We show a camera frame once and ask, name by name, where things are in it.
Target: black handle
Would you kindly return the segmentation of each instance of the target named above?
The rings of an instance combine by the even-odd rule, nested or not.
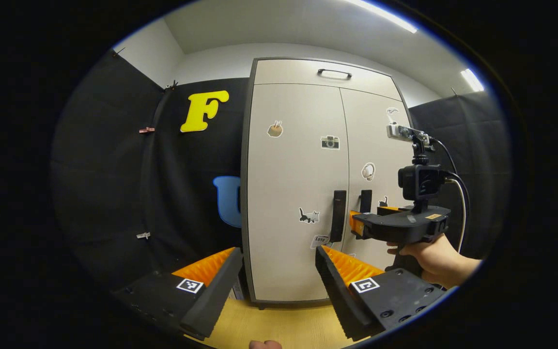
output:
[[[341,241],[343,236],[343,223],[346,214],[346,191],[335,190],[333,193],[333,221],[330,226],[328,242]]]
[[[323,71],[335,71],[335,73],[344,73],[348,75],[347,79],[350,79],[352,77],[352,74],[350,73],[346,73],[345,71],[332,70],[332,69],[318,69],[318,75],[322,75]]]
[[[361,213],[372,211],[372,190],[361,190]]]

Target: finger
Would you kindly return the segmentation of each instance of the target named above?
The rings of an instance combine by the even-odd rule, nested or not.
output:
[[[258,342],[257,340],[252,340],[248,343],[248,349],[267,349],[266,344]]]
[[[279,342],[275,342],[274,340],[266,340],[264,344],[266,344],[268,349],[281,349],[281,344],[279,344]]]
[[[399,252],[402,256],[410,255],[410,256],[417,256],[418,254],[423,251],[424,248],[430,246],[431,244],[427,242],[417,242],[417,243],[410,243],[409,245],[405,245],[403,249]]]

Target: white cabinet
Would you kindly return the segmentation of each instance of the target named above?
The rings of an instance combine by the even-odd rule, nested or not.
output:
[[[282,122],[279,137],[268,134],[275,121]],[[326,135],[340,139],[339,149],[321,148]],[[345,139],[338,88],[255,86],[246,186],[248,251],[258,300],[326,298],[310,246],[315,236],[330,231],[333,191],[348,190]],[[302,221],[300,209],[313,221]]]
[[[259,303],[324,300],[312,247],[329,235],[335,190],[347,192],[347,207],[343,237],[332,247],[381,269],[393,263],[382,241],[355,239],[348,212],[359,210],[361,190],[372,190],[374,212],[384,196],[390,206],[410,204],[397,170],[410,165],[412,147],[386,135],[388,108],[409,125],[405,105],[390,77],[365,68],[263,59],[254,72],[241,172],[250,294]]]

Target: cable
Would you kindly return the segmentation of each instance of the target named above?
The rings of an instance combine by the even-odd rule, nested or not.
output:
[[[466,188],[465,182],[462,180],[462,178],[460,178],[460,176],[458,176],[455,173],[448,172],[448,171],[444,171],[444,172],[457,179],[458,182],[462,185],[463,193],[466,195],[466,216],[467,217],[471,216],[471,196],[469,195],[469,190]]]
[[[460,185],[459,181],[456,179],[450,178],[447,181],[451,181],[456,183],[458,186],[458,190],[460,190],[460,197],[462,198],[462,230],[460,232],[460,242],[458,243],[458,253],[460,253],[460,249],[462,248],[462,241],[465,239],[465,229],[466,229],[466,202],[465,202],[465,195],[462,190],[462,186]]]
[[[443,142],[439,141],[438,139],[434,138],[434,137],[430,137],[430,139],[438,144],[440,144],[440,146],[443,147],[443,149],[445,150],[445,153],[447,153],[447,156],[449,157],[449,160],[451,161],[451,165],[453,166],[453,172],[455,174],[458,174],[458,168],[456,168],[456,163],[453,162],[453,159],[451,158],[451,154],[449,154],[449,150],[447,149],[447,147],[443,144]]]

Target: orange ridged pad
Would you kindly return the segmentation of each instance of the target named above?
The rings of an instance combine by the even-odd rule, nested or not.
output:
[[[333,250],[332,248],[322,246],[330,260],[333,262],[337,271],[339,271],[339,275],[341,279],[346,284],[346,287],[350,285],[350,283],[354,281],[363,280],[366,278],[370,278],[372,276],[380,275],[384,270],[380,270],[373,265],[368,265],[367,263],[363,263],[362,261],[357,260],[352,256],[348,256],[347,254],[343,254],[337,250]]]
[[[361,214],[361,212],[350,210],[350,217],[348,218],[350,228],[353,232],[359,234],[360,236],[363,236],[363,222],[359,222],[356,219],[353,219],[352,216],[354,216],[355,214]]]
[[[217,254],[208,256],[203,260],[196,261],[182,269],[176,270],[172,272],[172,274],[180,276],[180,278],[202,282],[208,287],[234,249],[235,247],[228,248]]]

